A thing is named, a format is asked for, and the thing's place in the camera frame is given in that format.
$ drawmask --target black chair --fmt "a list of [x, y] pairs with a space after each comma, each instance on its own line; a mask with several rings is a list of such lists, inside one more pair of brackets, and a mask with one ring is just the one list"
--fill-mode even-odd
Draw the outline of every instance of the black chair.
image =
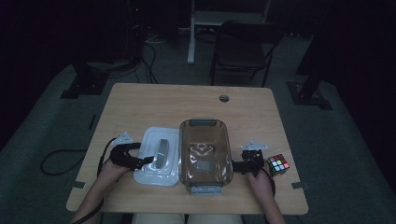
[[215, 70], [253, 72], [265, 69], [262, 87], [268, 76], [274, 48], [285, 31], [282, 25], [269, 22], [226, 21], [217, 32], [210, 68], [211, 85], [215, 84]]

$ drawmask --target pants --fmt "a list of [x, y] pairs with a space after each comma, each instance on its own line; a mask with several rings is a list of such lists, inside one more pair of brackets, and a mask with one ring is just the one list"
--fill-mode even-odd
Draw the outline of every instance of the pants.
[[[132, 224], [184, 224], [183, 214], [134, 214]], [[188, 224], [242, 224], [240, 215], [189, 215]]]

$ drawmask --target white tray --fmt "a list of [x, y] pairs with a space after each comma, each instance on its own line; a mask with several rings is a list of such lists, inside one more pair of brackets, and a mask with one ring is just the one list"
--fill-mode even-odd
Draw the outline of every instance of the white tray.
[[[178, 182], [178, 129], [151, 127], [143, 136], [142, 145], [137, 155], [138, 158], [154, 157], [154, 161], [143, 166], [142, 170], [134, 171], [134, 180], [140, 184], [156, 186], [173, 186]], [[156, 167], [161, 140], [167, 140], [166, 162], [161, 169]]]

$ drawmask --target wooden table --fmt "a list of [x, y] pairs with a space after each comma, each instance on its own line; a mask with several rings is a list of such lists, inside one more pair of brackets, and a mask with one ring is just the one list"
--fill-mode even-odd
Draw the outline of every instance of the wooden table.
[[[222, 94], [230, 101], [219, 100]], [[128, 132], [142, 141], [149, 127], [178, 128], [186, 119], [220, 119], [227, 125], [233, 160], [241, 161], [241, 146], [251, 140], [267, 144], [264, 158], [283, 154], [289, 170], [275, 177], [276, 201], [284, 215], [307, 213], [290, 146], [274, 96], [265, 88], [182, 86], [121, 83], [114, 85], [78, 173], [83, 189], [73, 188], [67, 209], [76, 211], [96, 178], [96, 169], [106, 143]], [[141, 185], [132, 172], [120, 178], [105, 198], [105, 212], [182, 214], [260, 214], [245, 175], [235, 174], [219, 196], [194, 196], [178, 182], [173, 187]]]

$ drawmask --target rubik's cube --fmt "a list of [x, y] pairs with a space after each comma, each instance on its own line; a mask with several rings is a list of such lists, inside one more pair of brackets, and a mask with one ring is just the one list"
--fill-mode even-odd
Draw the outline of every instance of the rubik's cube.
[[268, 163], [272, 176], [283, 175], [290, 167], [282, 154], [268, 158]]

